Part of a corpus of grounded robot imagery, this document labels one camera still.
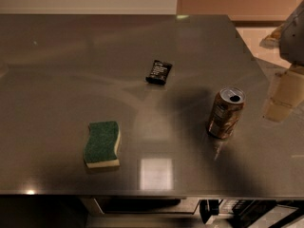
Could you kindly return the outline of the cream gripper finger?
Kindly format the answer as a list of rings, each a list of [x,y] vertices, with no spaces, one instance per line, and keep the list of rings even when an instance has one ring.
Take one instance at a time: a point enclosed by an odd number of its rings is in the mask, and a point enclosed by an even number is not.
[[[304,101],[304,66],[291,65],[271,81],[264,117],[283,122]]]
[[[259,45],[263,48],[268,48],[268,49],[278,48],[283,27],[284,27],[283,24],[278,26],[273,32],[271,32],[265,38],[263,38],[259,43]]]

